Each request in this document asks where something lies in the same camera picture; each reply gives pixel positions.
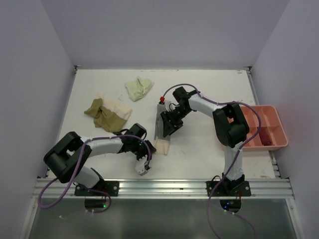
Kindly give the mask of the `grey and cream underwear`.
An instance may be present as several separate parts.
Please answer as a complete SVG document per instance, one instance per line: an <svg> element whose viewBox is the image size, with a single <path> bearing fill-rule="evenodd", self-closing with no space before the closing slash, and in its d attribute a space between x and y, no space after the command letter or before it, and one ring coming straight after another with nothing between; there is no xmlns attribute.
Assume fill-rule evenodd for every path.
<svg viewBox="0 0 319 239"><path fill-rule="evenodd" d="M170 136L164 137L163 131L163 120L161 113L166 111L166 107L163 104L157 105L157 114L155 120L155 133L154 133L154 147L156 148L156 154L168 155L170 146Z"/></svg>

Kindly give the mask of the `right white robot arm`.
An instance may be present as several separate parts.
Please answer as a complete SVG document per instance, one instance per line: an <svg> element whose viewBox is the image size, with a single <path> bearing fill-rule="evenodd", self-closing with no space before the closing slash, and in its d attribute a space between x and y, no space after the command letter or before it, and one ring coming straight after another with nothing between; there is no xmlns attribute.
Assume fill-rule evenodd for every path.
<svg viewBox="0 0 319 239"><path fill-rule="evenodd" d="M177 106L160 113L163 137L170 136L183 126L183 118L191 112L200 112L214 121L219 142L224 146L225 163L222 178L215 185L217 191L234 195L245 182L242 166L242 144L247 139L249 127L237 103L210 102L198 90L188 92L179 87L173 92Z"/></svg>

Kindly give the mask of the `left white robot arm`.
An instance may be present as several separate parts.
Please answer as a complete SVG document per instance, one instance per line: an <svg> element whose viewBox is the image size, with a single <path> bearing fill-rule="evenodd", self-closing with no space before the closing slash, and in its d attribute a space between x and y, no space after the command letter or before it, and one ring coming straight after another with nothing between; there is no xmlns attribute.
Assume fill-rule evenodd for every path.
<svg viewBox="0 0 319 239"><path fill-rule="evenodd" d="M142 176L149 170L152 155L157 151L149 140L143 139L145 135L147 130L138 123L130 129L101 137L83 137L71 131L49 150L43 160L60 183L77 183L81 190L96 196L110 190L95 169L85 166L87 159L130 152L136 156L136 171Z"/></svg>

